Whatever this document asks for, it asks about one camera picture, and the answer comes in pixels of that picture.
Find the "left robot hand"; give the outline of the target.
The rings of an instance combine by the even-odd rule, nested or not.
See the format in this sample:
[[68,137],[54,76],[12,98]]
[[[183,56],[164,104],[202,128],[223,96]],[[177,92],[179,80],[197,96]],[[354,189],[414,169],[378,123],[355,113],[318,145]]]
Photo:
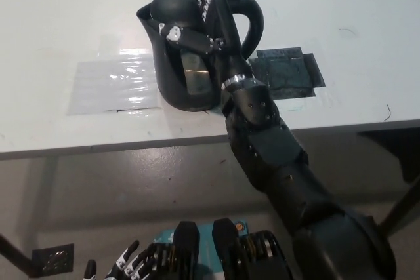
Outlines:
[[131,258],[139,246],[139,240],[134,240],[114,262],[104,279],[151,279],[151,269],[155,263],[152,251],[156,246],[150,243],[142,252]]

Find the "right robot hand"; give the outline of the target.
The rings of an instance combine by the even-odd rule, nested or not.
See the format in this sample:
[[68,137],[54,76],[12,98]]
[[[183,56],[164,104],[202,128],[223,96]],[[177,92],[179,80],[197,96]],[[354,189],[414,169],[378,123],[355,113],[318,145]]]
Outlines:
[[183,26],[180,17],[166,17],[159,34],[176,48],[190,49],[211,59],[222,90],[253,77],[247,59],[259,44],[264,17],[256,0],[191,0],[182,14],[199,30]]

